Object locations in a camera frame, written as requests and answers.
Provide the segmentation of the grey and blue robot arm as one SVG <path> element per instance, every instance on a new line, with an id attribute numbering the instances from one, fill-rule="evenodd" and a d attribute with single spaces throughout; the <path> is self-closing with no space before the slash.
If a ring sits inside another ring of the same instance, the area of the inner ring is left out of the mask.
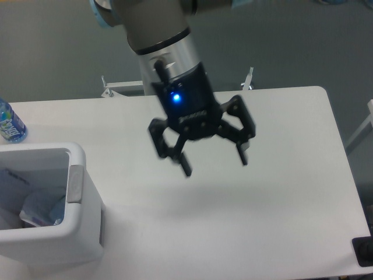
<path id="1" fill-rule="evenodd" d="M 151 120 L 148 130 L 158 156 L 192 173 L 183 152 L 187 141 L 218 135 L 235 143 L 244 165 L 256 126 L 239 95 L 219 103 L 193 43 L 187 17 L 241 1 L 91 1 L 102 26 L 122 26 L 139 60 L 146 93 L 154 94 L 166 119 Z"/>

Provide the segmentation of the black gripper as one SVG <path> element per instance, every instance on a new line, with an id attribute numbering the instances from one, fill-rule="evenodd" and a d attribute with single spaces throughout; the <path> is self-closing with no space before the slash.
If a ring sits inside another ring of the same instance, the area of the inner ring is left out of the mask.
<path id="1" fill-rule="evenodd" d="M 256 125 L 241 95 L 234 95 L 220 105 L 201 62 L 179 77 L 171 77 L 162 61 L 155 62 L 154 69 L 160 81 L 151 86 L 167 115 L 167 120 L 154 118 L 148 126 L 158 156 L 170 158 L 190 177 L 192 167 L 182 151 L 186 141 L 218 134 L 235 145 L 242 165 L 246 166 L 246 150 L 256 136 Z M 169 146 L 163 135 L 168 127 L 179 133 L 174 146 Z"/>

